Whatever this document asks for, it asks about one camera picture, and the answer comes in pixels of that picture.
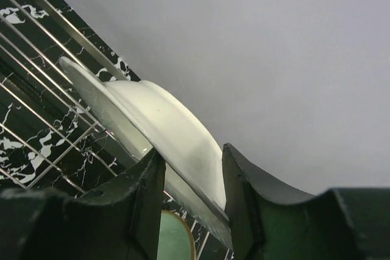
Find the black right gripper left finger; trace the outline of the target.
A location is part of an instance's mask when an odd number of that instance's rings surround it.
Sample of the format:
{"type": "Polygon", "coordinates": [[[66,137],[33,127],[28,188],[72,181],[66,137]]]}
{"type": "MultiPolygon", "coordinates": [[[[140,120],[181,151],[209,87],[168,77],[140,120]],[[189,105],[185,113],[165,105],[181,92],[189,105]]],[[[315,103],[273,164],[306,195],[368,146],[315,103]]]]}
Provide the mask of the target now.
{"type": "Polygon", "coordinates": [[[74,198],[54,188],[1,191],[2,259],[155,259],[165,162],[151,150],[74,198]]]}

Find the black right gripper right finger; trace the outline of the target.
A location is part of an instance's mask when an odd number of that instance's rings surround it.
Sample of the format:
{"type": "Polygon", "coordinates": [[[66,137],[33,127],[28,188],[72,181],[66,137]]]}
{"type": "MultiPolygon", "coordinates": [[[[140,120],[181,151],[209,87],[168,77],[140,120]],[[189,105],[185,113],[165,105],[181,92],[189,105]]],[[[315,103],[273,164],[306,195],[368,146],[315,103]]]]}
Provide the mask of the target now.
{"type": "Polygon", "coordinates": [[[222,168],[235,259],[388,259],[389,189],[311,195],[225,144],[222,168]]]}

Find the pale green bowl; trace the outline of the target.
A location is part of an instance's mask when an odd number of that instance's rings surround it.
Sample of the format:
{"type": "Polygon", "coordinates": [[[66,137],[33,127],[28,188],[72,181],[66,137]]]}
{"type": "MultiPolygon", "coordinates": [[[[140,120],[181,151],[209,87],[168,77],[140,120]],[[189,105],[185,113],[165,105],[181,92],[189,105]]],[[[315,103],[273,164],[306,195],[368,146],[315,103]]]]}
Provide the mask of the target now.
{"type": "Polygon", "coordinates": [[[168,210],[161,211],[157,260],[197,259],[194,238],[186,222],[168,210]]]}

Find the white scalloped plate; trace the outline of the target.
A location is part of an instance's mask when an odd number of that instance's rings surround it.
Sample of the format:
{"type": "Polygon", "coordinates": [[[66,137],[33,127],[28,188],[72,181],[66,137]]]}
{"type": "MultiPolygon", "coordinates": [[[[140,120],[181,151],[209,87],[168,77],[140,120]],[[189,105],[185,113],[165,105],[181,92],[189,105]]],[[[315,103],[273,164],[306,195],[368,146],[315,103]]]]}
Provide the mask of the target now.
{"type": "Polygon", "coordinates": [[[168,194],[232,248],[222,150],[198,118],[153,82],[102,82],[70,58],[62,57],[59,64],[96,119],[134,158],[152,149],[162,156],[168,194]]]}

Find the chrome wire dish rack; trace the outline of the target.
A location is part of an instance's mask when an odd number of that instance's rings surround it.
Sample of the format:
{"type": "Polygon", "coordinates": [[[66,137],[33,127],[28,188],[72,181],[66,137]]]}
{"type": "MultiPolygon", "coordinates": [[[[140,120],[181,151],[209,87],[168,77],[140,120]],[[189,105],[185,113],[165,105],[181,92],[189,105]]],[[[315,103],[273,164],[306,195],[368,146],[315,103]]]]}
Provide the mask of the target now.
{"type": "MultiPolygon", "coordinates": [[[[66,15],[63,0],[51,0],[66,15]]],[[[1,186],[80,196],[134,164],[60,73],[73,54],[102,80],[103,66],[33,0],[1,0],[1,186]]]]}

